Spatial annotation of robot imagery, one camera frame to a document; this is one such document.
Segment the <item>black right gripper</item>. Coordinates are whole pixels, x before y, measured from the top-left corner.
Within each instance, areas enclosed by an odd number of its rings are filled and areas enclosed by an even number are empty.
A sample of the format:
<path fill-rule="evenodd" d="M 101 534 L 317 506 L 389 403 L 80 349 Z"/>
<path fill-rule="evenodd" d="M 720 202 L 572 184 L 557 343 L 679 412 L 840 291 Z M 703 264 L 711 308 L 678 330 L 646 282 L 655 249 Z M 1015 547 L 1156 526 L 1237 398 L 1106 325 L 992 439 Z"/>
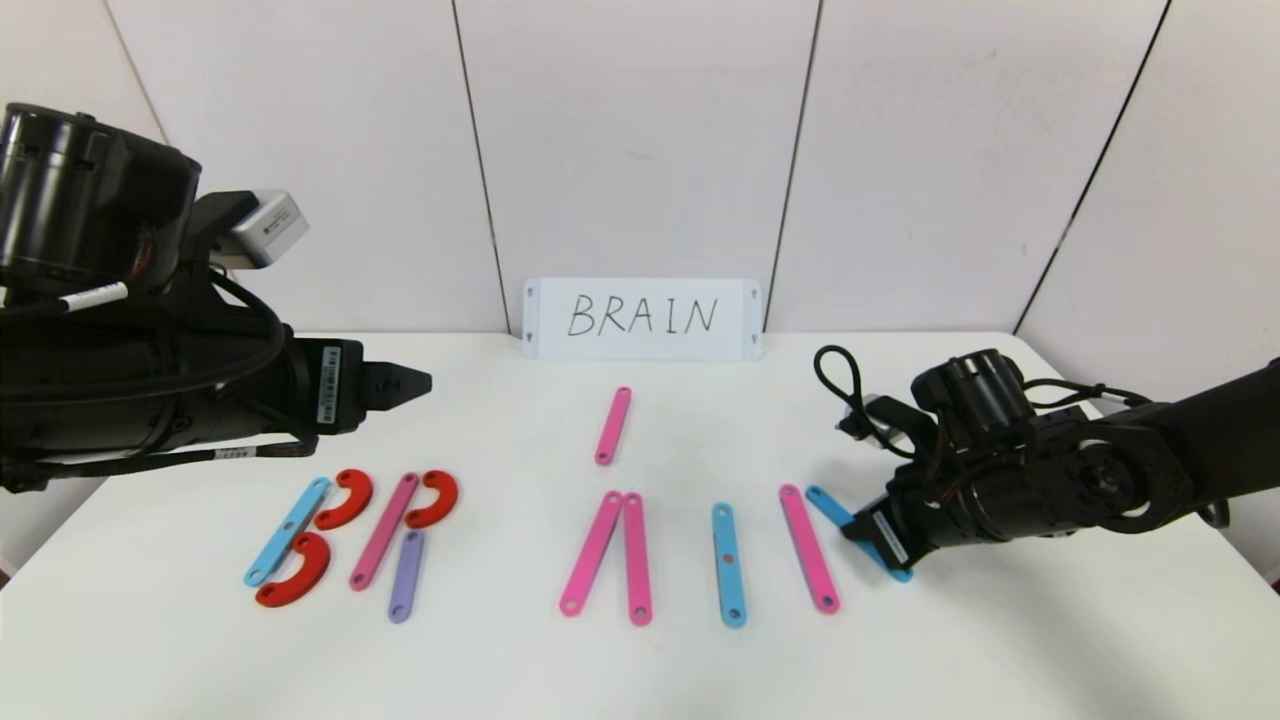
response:
<path fill-rule="evenodd" d="M 963 542 L 963 497 L 936 488 L 890 483 L 884 493 L 840 527 L 855 544 L 873 548 L 888 571 L 911 571 L 924 557 Z"/>

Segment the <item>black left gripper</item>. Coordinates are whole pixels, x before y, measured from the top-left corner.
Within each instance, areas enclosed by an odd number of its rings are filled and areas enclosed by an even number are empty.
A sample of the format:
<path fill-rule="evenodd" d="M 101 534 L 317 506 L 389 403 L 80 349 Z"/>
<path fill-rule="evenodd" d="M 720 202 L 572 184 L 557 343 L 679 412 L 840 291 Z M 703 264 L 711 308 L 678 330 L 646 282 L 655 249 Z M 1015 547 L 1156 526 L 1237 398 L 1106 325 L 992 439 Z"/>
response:
<path fill-rule="evenodd" d="M 279 409 L 311 432 L 342 436 L 358 429 L 367 411 L 390 411 L 433 391 L 426 372 L 364 360 L 356 340 L 288 336 Z"/>

